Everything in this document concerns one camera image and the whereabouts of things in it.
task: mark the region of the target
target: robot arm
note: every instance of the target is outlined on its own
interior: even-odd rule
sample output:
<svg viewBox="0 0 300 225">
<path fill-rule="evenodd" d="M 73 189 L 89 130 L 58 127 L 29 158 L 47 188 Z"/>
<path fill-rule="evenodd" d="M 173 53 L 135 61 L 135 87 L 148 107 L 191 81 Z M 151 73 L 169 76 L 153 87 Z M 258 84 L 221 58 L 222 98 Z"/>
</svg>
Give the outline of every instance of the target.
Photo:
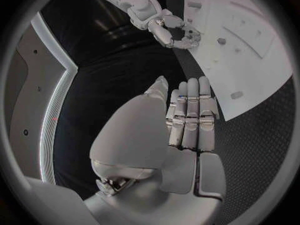
<svg viewBox="0 0 300 225">
<path fill-rule="evenodd" d="M 166 48 L 192 49 L 199 45 L 200 33 L 192 26 L 162 9 L 157 0 L 106 0 L 130 17 L 131 23 L 140 30 L 148 30 L 154 38 Z M 185 31 L 182 40 L 174 40 L 171 33 L 164 28 L 179 28 Z"/>
</svg>

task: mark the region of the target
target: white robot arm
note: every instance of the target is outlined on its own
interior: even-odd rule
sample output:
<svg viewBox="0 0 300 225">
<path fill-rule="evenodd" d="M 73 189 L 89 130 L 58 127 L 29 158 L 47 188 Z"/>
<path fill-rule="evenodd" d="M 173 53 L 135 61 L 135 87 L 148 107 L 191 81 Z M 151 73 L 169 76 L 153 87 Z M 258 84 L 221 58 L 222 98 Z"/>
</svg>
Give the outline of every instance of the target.
<svg viewBox="0 0 300 225">
<path fill-rule="evenodd" d="M 106 0 L 130 17 L 131 23 L 140 30 L 148 30 L 166 48 L 192 49 L 199 45 L 200 33 L 189 24 L 162 9 L 157 0 Z M 185 31 L 182 40 L 174 40 L 164 28 L 179 28 Z"/>
</svg>

